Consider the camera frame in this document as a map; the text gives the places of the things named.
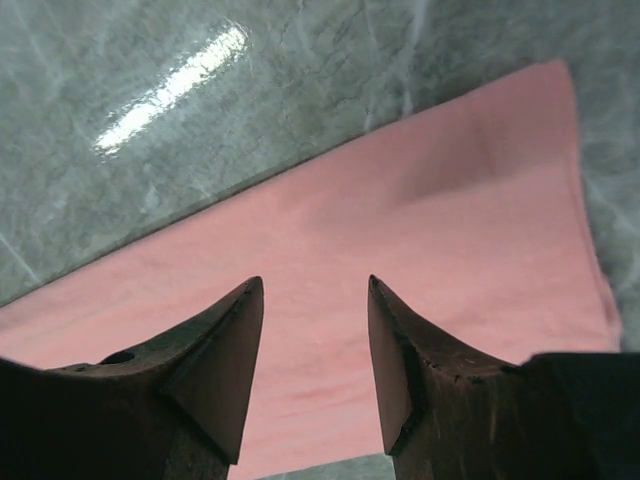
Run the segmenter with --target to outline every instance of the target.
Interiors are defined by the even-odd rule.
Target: folded cloth
[[[615,351],[562,61],[341,146],[0,310],[0,355],[99,361],[265,282],[240,464],[248,479],[382,451],[367,338],[373,273],[511,362]]]

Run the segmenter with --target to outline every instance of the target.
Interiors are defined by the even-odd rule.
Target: pink towel
[[[511,362],[615,351],[565,65],[527,68],[352,141],[0,310],[0,355],[99,361],[261,275],[248,479],[382,451],[367,280]]]

